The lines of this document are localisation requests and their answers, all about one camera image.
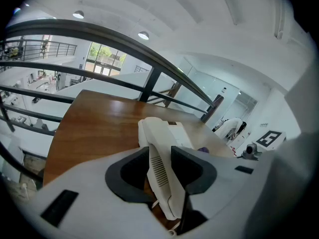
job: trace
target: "wooden tabletop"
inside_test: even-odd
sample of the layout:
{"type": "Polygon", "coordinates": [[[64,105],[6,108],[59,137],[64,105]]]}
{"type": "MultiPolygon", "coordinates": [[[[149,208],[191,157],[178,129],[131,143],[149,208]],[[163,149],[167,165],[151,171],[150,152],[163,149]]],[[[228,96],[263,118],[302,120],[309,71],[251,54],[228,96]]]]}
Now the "wooden tabletop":
{"type": "Polygon", "coordinates": [[[194,114],[83,90],[54,135],[44,185],[79,163],[138,148],[138,122],[147,117],[181,122],[195,149],[207,147],[211,155],[233,156],[194,114]]]}

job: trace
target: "metal post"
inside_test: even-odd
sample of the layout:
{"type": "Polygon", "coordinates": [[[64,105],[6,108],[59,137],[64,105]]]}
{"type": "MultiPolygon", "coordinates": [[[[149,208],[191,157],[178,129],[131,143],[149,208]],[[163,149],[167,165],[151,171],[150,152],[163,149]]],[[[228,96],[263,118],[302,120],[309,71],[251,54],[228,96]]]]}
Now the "metal post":
{"type": "Polygon", "coordinates": [[[25,41],[25,44],[24,44],[24,49],[23,49],[23,61],[25,60],[26,43],[27,43],[27,41],[25,41]]]}
{"type": "Polygon", "coordinates": [[[96,64],[96,60],[98,59],[98,56],[99,56],[101,47],[102,47],[102,45],[100,44],[100,48],[99,48],[98,54],[96,55],[96,58],[95,58],[95,61],[94,61],[93,72],[95,72],[95,64],[96,64]]]}
{"type": "Polygon", "coordinates": [[[60,48],[60,43],[59,43],[59,46],[58,46],[58,50],[57,50],[57,52],[56,52],[56,56],[58,56],[59,48],[60,48]]]}
{"type": "Polygon", "coordinates": [[[160,70],[152,67],[152,69],[148,75],[148,78],[145,81],[144,91],[140,93],[138,101],[141,101],[141,102],[148,101],[148,99],[153,91],[153,88],[160,77],[160,74],[161,74],[160,70]]]}
{"type": "Polygon", "coordinates": [[[213,101],[213,105],[208,107],[207,113],[203,114],[203,116],[200,118],[200,120],[203,123],[206,123],[209,120],[209,118],[215,113],[215,111],[220,106],[220,104],[223,102],[223,100],[224,100],[223,96],[217,95],[217,97],[213,101]]]}
{"type": "Polygon", "coordinates": [[[1,110],[1,112],[2,112],[4,121],[7,123],[8,127],[9,127],[10,130],[11,130],[11,132],[14,132],[14,127],[13,127],[13,125],[10,123],[9,116],[8,116],[8,114],[6,113],[6,110],[5,110],[5,108],[4,108],[2,105],[3,105],[3,102],[2,102],[2,98],[1,98],[1,96],[0,96],[0,110],[1,110]]]}
{"type": "Polygon", "coordinates": [[[115,62],[115,59],[116,59],[116,56],[118,55],[118,53],[119,53],[119,51],[116,52],[116,55],[115,55],[115,58],[114,58],[114,60],[113,60],[112,65],[114,65],[114,62],[115,62]]]}
{"type": "MultiPolygon", "coordinates": [[[[181,86],[182,86],[181,83],[176,82],[176,83],[174,84],[173,89],[168,93],[168,96],[169,96],[169,97],[172,97],[172,98],[175,97],[175,95],[177,94],[177,92],[179,91],[179,89],[181,88],[181,86]]],[[[165,107],[168,107],[170,103],[171,103],[171,101],[165,100],[165,101],[164,101],[165,107]]]]}

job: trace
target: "handrail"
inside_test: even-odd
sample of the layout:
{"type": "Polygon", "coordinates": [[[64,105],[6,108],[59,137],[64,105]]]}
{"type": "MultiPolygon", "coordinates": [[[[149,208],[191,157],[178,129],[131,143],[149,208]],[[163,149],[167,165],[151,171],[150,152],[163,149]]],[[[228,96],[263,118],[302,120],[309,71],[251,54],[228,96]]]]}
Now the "handrail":
{"type": "Polygon", "coordinates": [[[190,78],[165,58],[145,45],[111,29],[86,22],[67,19],[37,19],[21,22],[5,29],[7,38],[32,35],[52,34],[98,42],[119,49],[161,70],[180,82],[202,100],[213,106],[213,101],[190,78]]]}
{"type": "Polygon", "coordinates": [[[14,107],[14,106],[9,106],[9,105],[5,105],[5,104],[0,104],[0,107],[3,107],[4,109],[11,110],[11,111],[16,112],[16,113],[24,114],[24,115],[39,118],[39,119],[44,119],[44,120],[49,120],[49,121],[54,121],[54,122],[61,122],[61,120],[62,120],[61,117],[36,113],[33,111],[28,111],[25,109],[21,109],[21,108],[14,107]]]}
{"type": "Polygon", "coordinates": [[[5,90],[5,91],[25,95],[25,96],[47,99],[47,100],[57,101],[57,102],[62,102],[67,104],[71,104],[74,101],[74,98],[71,98],[71,97],[43,93],[43,92],[34,91],[34,90],[20,89],[20,88],[6,86],[2,84],[0,84],[0,90],[5,90]]]}
{"type": "MultiPolygon", "coordinates": [[[[119,85],[119,86],[123,86],[125,88],[130,88],[130,89],[133,89],[133,90],[137,90],[137,91],[140,91],[140,92],[143,92],[145,90],[141,86],[138,86],[138,85],[135,85],[135,84],[132,84],[132,83],[128,83],[128,82],[125,82],[125,81],[121,81],[121,80],[116,79],[114,77],[106,76],[106,75],[103,75],[103,74],[97,74],[97,73],[93,73],[93,72],[89,72],[89,71],[85,71],[85,70],[81,70],[81,69],[76,69],[76,68],[68,67],[68,66],[37,63],[37,62],[21,62],[21,61],[0,61],[0,66],[1,65],[3,65],[3,66],[12,66],[12,67],[27,67],[27,68],[37,68],[37,69],[58,71],[58,72],[62,72],[62,73],[75,74],[75,75],[85,76],[87,78],[92,78],[92,79],[96,79],[96,80],[100,80],[100,81],[104,81],[104,82],[108,82],[108,83],[113,83],[113,84],[116,84],[116,85],[119,85]]],[[[37,92],[37,91],[24,90],[24,89],[19,89],[19,88],[15,88],[15,87],[5,86],[5,85],[0,85],[0,89],[7,90],[7,91],[10,91],[10,92],[14,92],[14,93],[15,93],[15,90],[16,90],[16,91],[19,91],[18,94],[22,94],[22,95],[25,95],[23,93],[24,91],[33,93],[34,95],[35,94],[37,94],[38,96],[40,95],[39,92],[37,92]]],[[[44,95],[44,94],[45,95],[49,95],[49,96],[56,96],[56,95],[48,94],[48,93],[43,93],[42,95],[44,95]]],[[[189,107],[189,108],[195,109],[197,111],[200,111],[200,112],[202,112],[204,114],[207,113],[206,111],[203,111],[203,110],[201,110],[201,109],[199,109],[197,107],[191,106],[191,105],[186,104],[186,103],[184,103],[182,101],[179,101],[179,100],[177,100],[175,98],[163,95],[163,94],[158,93],[158,92],[152,92],[152,96],[160,97],[160,98],[163,98],[165,100],[169,100],[171,102],[174,102],[174,103],[177,103],[177,104],[180,104],[180,105],[184,105],[186,107],[189,107]]]]}
{"type": "Polygon", "coordinates": [[[77,45],[49,40],[16,39],[0,41],[0,47],[2,47],[0,54],[1,61],[26,61],[38,58],[44,59],[49,56],[72,56],[75,55],[77,45]],[[28,42],[39,42],[39,44],[28,44],[28,42]],[[19,44],[6,47],[5,45],[8,43],[19,44]]]}
{"type": "MultiPolygon", "coordinates": [[[[157,53],[155,53],[148,47],[142,45],[141,43],[125,35],[112,31],[110,29],[85,23],[85,22],[78,22],[78,21],[72,21],[72,20],[34,20],[34,21],[19,23],[19,24],[10,26],[6,29],[7,38],[15,37],[17,35],[21,36],[21,35],[42,34],[42,33],[87,39],[90,41],[95,41],[104,45],[108,45],[108,46],[117,48],[123,52],[126,52],[127,54],[133,55],[134,57],[148,63],[149,65],[152,66],[152,69],[149,72],[148,78],[144,86],[141,87],[132,83],[121,81],[117,79],[116,77],[114,78],[114,77],[106,76],[103,74],[97,74],[97,73],[86,71],[86,70],[76,69],[73,67],[67,67],[67,66],[55,65],[55,64],[46,64],[46,63],[25,62],[25,59],[24,59],[25,53],[23,55],[23,61],[0,61],[0,66],[15,67],[15,68],[24,67],[24,68],[35,68],[40,70],[57,71],[57,72],[92,78],[92,79],[108,82],[111,84],[116,84],[125,88],[140,91],[141,92],[140,96],[137,98],[137,100],[139,101],[150,102],[150,101],[155,101],[160,99],[159,101],[152,103],[153,105],[161,103],[163,101],[168,101],[168,103],[174,102],[174,103],[189,107],[191,109],[200,111],[204,113],[206,119],[208,119],[209,114],[207,113],[207,111],[203,111],[197,107],[194,107],[192,105],[189,105],[187,103],[184,103],[174,98],[173,92],[176,93],[178,89],[180,88],[180,86],[183,85],[187,89],[195,93],[202,100],[204,100],[206,103],[208,103],[210,107],[215,108],[215,105],[213,101],[209,98],[209,96],[207,96],[190,78],[188,78],[185,74],[183,74],[174,65],[172,65],[166,59],[164,59],[163,57],[161,57],[160,55],[158,55],[157,53]],[[174,84],[174,87],[171,89],[155,92],[153,91],[153,88],[162,72],[172,77],[173,79],[177,80],[178,83],[174,84]]],[[[23,46],[26,47],[26,43],[28,41],[38,41],[41,43],[45,42],[43,40],[30,40],[30,39],[18,39],[18,40],[11,40],[8,42],[25,42],[25,45],[23,46]]],[[[67,43],[61,43],[61,42],[54,42],[54,43],[59,43],[57,52],[56,52],[56,56],[58,56],[59,49],[65,50],[63,49],[64,46],[60,48],[60,44],[67,44],[67,43]]],[[[67,44],[67,45],[68,45],[68,49],[66,51],[66,55],[68,54],[70,45],[74,46],[74,50],[71,50],[71,52],[73,52],[74,54],[77,46],[73,44],[67,44]]],[[[45,53],[43,53],[43,57],[50,56],[48,55],[48,53],[50,52],[46,52],[46,55],[45,53]]],[[[11,86],[5,86],[5,85],[0,85],[0,90],[5,90],[8,92],[18,93],[21,95],[27,95],[31,97],[63,102],[68,104],[71,104],[74,101],[74,98],[71,98],[71,97],[65,97],[65,96],[54,95],[49,93],[41,93],[38,91],[20,89],[20,88],[11,87],[11,86]]],[[[40,118],[40,119],[50,120],[55,122],[60,122],[62,120],[61,117],[40,114],[40,113],[16,108],[13,106],[5,105],[1,102],[1,98],[0,98],[0,109],[3,114],[3,117],[1,117],[0,119],[4,120],[8,124],[12,132],[14,131],[13,125],[15,125],[30,131],[43,133],[47,135],[54,135],[55,133],[55,131],[49,131],[42,128],[35,128],[32,126],[28,126],[26,124],[18,123],[17,121],[11,120],[7,116],[6,110],[11,110],[11,111],[15,111],[17,113],[25,114],[35,118],[40,118]]]]}
{"type": "Polygon", "coordinates": [[[49,41],[49,40],[33,40],[33,39],[16,39],[16,40],[9,40],[9,41],[0,41],[0,45],[2,45],[3,43],[6,44],[10,42],[51,42],[51,43],[60,43],[60,44],[76,46],[75,44],[65,43],[65,42],[56,42],[56,41],[49,41]]]}
{"type": "Polygon", "coordinates": [[[128,83],[128,82],[121,81],[121,80],[118,80],[116,78],[106,76],[103,74],[97,74],[94,72],[81,70],[81,69],[68,67],[68,66],[37,63],[37,62],[21,62],[21,61],[0,61],[0,66],[1,65],[12,66],[12,67],[37,68],[37,69],[44,69],[44,70],[50,70],[50,71],[58,71],[58,72],[67,73],[67,74],[75,74],[75,75],[79,75],[79,76],[85,76],[87,78],[93,78],[96,80],[113,83],[113,84],[116,84],[119,86],[133,89],[133,90],[137,90],[137,91],[141,91],[141,92],[143,91],[143,87],[135,85],[133,83],[128,83]]]}

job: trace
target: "white ceiling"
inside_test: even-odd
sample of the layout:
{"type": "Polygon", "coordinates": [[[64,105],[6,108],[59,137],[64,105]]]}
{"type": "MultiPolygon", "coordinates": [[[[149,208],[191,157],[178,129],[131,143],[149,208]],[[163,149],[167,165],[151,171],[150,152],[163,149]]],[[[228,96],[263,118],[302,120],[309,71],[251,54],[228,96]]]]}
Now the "white ceiling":
{"type": "Polygon", "coordinates": [[[238,62],[251,74],[289,90],[316,54],[311,38],[294,21],[287,0],[26,0],[21,15],[41,10],[56,18],[82,21],[121,32],[174,63],[197,56],[205,70],[216,58],[238,62]],[[149,41],[137,34],[147,31],[149,41]]]}

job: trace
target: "white cable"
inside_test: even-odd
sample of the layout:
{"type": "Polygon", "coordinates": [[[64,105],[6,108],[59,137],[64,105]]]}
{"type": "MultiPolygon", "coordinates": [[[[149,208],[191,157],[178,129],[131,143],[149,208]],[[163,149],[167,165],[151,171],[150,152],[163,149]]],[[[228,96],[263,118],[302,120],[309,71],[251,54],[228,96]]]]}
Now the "white cable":
{"type": "Polygon", "coordinates": [[[29,194],[28,194],[28,190],[26,188],[26,184],[25,183],[22,184],[22,188],[24,188],[25,194],[26,194],[26,198],[28,198],[28,200],[29,200],[29,194]]]}
{"type": "Polygon", "coordinates": [[[35,184],[34,180],[31,179],[31,181],[33,182],[33,184],[34,184],[34,186],[35,186],[35,189],[36,189],[36,184],[35,184]]]}
{"type": "Polygon", "coordinates": [[[172,227],[170,230],[175,230],[179,226],[180,222],[178,222],[174,227],[172,227]]]}
{"type": "Polygon", "coordinates": [[[170,233],[170,235],[171,235],[172,237],[174,237],[174,236],[177,235],[177,233],[176,233],[175,230],[168,230],[168,232],[170,233]]]}
{"type": "Polygon", "coordinates": [[[152,204],[152,208],[151,208],[151,209],[153,209],[158,203],[159,203],[159,201],[156,200],[156,201],[152,204]]]}

